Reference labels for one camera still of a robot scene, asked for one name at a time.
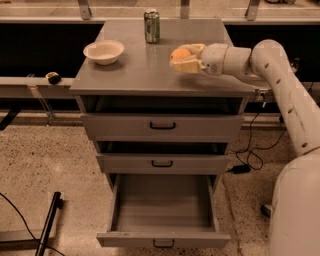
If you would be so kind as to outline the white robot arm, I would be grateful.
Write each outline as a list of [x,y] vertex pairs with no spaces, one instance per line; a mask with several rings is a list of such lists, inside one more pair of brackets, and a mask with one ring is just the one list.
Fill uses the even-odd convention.
[[252,49],[187,44],[173,50],[169,65],[178,72],[231,75],[270,86],[296,158],[275,184],[269,256],[320,256],[320,108],[294,74],[284,48],[274,40]]

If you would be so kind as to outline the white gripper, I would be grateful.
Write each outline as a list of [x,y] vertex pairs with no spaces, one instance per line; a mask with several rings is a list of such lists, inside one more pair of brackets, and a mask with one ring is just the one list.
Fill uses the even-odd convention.
[[[170,66],[174,71],[184,73],[199,73],[202,70],[213,76],[223,74],[223,65],[228,46],[226,44],[214,43],[208,46],[204,44],[186,44],[178,48],[188,49],[192,56],[180,60],[171,60]],[[201,63],[194,56],[201,54]]]

